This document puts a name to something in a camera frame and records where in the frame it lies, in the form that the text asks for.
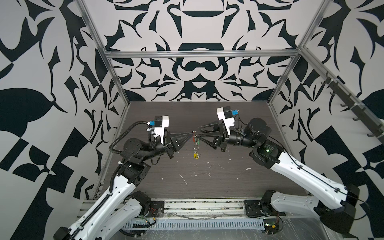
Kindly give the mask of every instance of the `wood grain surface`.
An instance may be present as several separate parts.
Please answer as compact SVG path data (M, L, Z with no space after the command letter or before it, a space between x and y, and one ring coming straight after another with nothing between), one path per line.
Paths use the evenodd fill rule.
M199 126L217 120L216 109L224 106L239 110L244 123L248 123L252 118L262 118L272 129L270 135L283 143L268 105L264 101L132 102L123 130L139 120L151 121L155 115L169 115L167 128L169 132L197 131ZM131 137L147 142L146 126L136 126L115 149L122 149L124 142ZM174 154L173 159L169 159L165 154L155 166L147 161L151 169L136 190L145 192L153 199L261 197L267 189L286 194L305 195L304 189L290 179L255 163L248 156L250 148L228 145L227 150L221 152L203 142L200 142L199 148L199 159L193 157L193 141L190 140ZM120 160L121 157L114 154L103 191L109 186L111 174Z

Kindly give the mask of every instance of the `robotic arm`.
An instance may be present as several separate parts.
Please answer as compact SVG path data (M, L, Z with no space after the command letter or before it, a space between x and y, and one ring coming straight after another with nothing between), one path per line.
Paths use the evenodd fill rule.
M130 138L125 142L122 151L113 149L139 124L148 126L148 143ZM160 158L165 153L173 158L173 154L192 137L192 133L171 134L164 129L168 126L168 116L155 116L154 121L138 121L129 126L109 147L111 152L123 157L111 177L109 189L69 228L59 228L53 236L54 240L108 240L132 218L148 214L151 199L142 191L132 193L151 168L144 161L157 156ZM129 199L124 206L115 211L127 198Z
M252 148L249 156L255 162L288 177L313 195L295 196L267 190L258 204L247 208L247 215L260 217L276 212L293 212L318 218L336 232L348 233L354 221L360 190L324 177L268 140L271 129L260 118L251 119L243 131L231 130L237 114L238 111L232 111L229 106L218 108L219 121L199 127L202 134L197 138L214 149L220 147L222 152L228 144Z

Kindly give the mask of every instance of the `scratch on table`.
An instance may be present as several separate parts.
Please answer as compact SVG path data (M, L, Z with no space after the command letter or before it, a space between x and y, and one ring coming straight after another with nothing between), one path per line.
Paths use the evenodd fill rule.
M183 176L181 176L181 174L179 174L180 177L184 180L185 184L188 186L187 182L185 181L185 179L183 178Z

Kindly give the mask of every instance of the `black and white wallpaper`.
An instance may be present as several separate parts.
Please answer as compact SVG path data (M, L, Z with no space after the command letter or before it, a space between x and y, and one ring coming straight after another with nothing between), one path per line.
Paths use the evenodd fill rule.
M294 49L321 0L85 0L109 51Z
M245 101L268 100L289 60L128 58L112 64L130 101Z
M335 0L309 43L334 75L381 119L383 1ZM384 237L384 146L301 58L273 106L295 157L328 178L360 188L356 219L346 238Z
M92 195L124 103L72 0L0 2L2 239L52 239Z

